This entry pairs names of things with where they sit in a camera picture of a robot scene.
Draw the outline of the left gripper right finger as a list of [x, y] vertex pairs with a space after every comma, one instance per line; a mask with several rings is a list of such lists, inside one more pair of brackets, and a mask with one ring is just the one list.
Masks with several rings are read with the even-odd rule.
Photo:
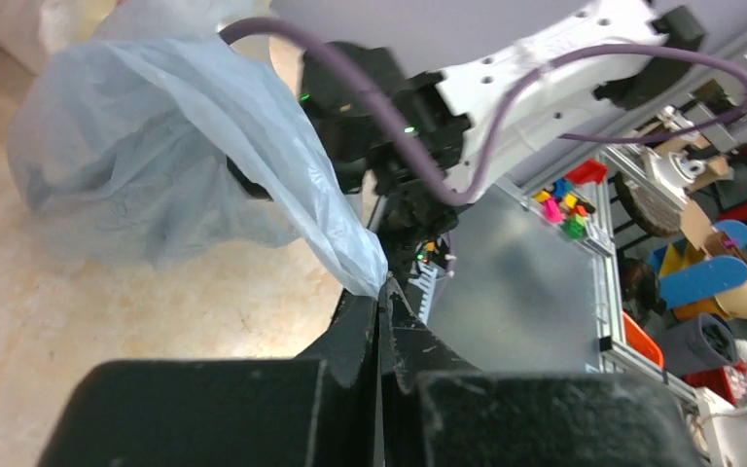
[[700, 466], [673, 396], [631, 374], [477, 369], [422, 324], [400, 284], [378, 298], [387, 466]]

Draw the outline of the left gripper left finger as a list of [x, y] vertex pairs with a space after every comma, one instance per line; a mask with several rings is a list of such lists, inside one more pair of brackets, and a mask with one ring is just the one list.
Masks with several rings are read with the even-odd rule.
[[76, 386], [43, 466], [370, 466], [376, 303], [290, 359], [113, 360]]

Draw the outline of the light blue plastic trash bag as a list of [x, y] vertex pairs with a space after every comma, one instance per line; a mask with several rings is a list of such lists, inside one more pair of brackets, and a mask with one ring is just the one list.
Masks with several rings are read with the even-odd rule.
[[220, 243], [305, 240], [351, 293], [387, 262], [264, 52], [218, 34], [250, 1], [127, 1], [54, 54], [8, 132], [9, 167], [58, 254], [160, 267]]

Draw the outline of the large translucent white trash bag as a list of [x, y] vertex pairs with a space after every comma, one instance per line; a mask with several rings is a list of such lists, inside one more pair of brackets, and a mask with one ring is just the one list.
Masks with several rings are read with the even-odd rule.
[[86, 40], [114, 0], [0, 0], [0, 48], [33, 74], [58, 50]]

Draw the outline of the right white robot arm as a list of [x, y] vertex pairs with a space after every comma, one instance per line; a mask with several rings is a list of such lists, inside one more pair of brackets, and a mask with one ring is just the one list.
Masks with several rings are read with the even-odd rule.
[[286, 201], [296, 228], [334, 261], [385, 262], [455, 221], [509, 169], [610, 108], [631, 110], [705, 61], [704, 30], [679, 7], [591, 1], [503, 49], [408, 76], [386, 48], [325, 43], [276, 18], [239, 20], [234, 43], [300, 46], [300, 103], [331, 167], [313, 200]]

